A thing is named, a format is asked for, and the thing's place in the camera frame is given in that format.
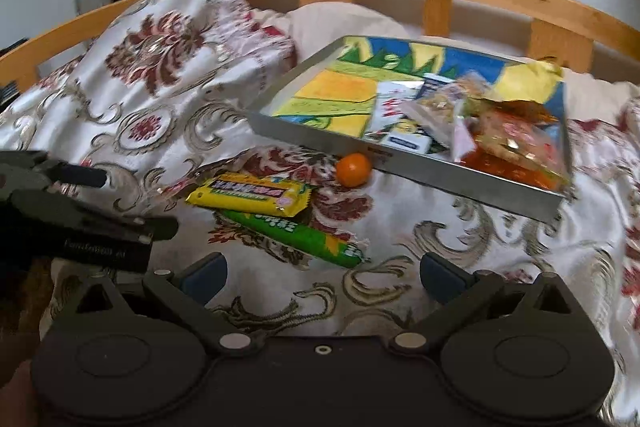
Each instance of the white pillow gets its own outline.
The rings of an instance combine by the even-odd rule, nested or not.
[[[252,10],[252,18],[291,36],[299,61],[345,35],[410,38],[404,27],[390,17],[347,2],[316,2],[287,14]]]

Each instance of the hand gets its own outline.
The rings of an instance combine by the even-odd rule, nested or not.
[[[31,386],[31,360],[22,362],[0,389],[0,427],[36,427],[38,404]]]

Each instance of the wooden bed frame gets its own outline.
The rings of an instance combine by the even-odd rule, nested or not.
[[[37,66],[80,42],[99,36],[127,7],[139,0],[123,0],[86,13],[44,33],[0,58],[0,86],[17,80],[24,92],[38,81]],[[300,0],[300,6],[318,1]],[[600,42],[627,57],[640,60],[640,32],[614,17],[573,0],[467,0],[532,17],[527,55],[557,57],[578,73],[590,70],[593,43]],[[425,0],[425,35],[449,36],[452,0]]]

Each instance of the bed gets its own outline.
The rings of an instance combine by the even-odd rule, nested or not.
[[[640,425],[640,102],[636,86],[588,73],[594,42],[640,60],[640,32],[572,0],[468,0],[532,17],[528,57],[556,57],[566,67],[574,186],[556,222],[542,225],[382,172],[343,190],[334,158],[252,133],[242,108],[295,60],[345,34],[408,38],[398,23],[351,1],[300,0],[298,10],[278,14],[251,10],[247,0],[124,0],[79,16],[0,59],[0,84],[17,79],[23,92],[0,116],[0,144],[104,168],[108,187],[92,201],[126,214],[212,162],[317,185],[310,224],[366,240],[371,263],[345,270],[205,209],[174,201],[162,208],[181,226],[174,240],[154,245],[151,267],[176,270],[222,251],[229,279],[207,307],[244,331],[406,328],[435,306],[417,276],[427,250],[510,280],[555,271],[616,361],[603,418]],[[425,0],[424,33],[472,49],[447,39],[451,6]],[[38,77],[38,64],[91,39],[85,55]],[[60,188],[88,197],[85,188]],[[82,278],[99,270],[38,260],[2,305],[2,332],[46,334]]]

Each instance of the floral bedspread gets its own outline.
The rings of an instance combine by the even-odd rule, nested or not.
[[[0,144],[107,170],[105,188],[62,189],[127,214],[157,188],[217,161],[318,186],[307,222],[367,241],[370,263],[343,269],[206,209],[182,202],[159,209],[174,214],[180,230],[154,245],[151,267],[177,270],[221,251],[229,277],[207,307],[244,331],[391,335],[434,309],[418,277],[425,251],[509,280],[555,271],[616,362],[603,417],[640,425],[640,101],[617,126],[570,122],[574,187],[547,226],[383,172],[343,188],[334,158],[252,133],[241,107],[290,67],[292,52],[289,38],[251,19],[245,0],[145,0],[82,59],[14,102],[0,117]],[[43,334],[97,269],[52,263]]]

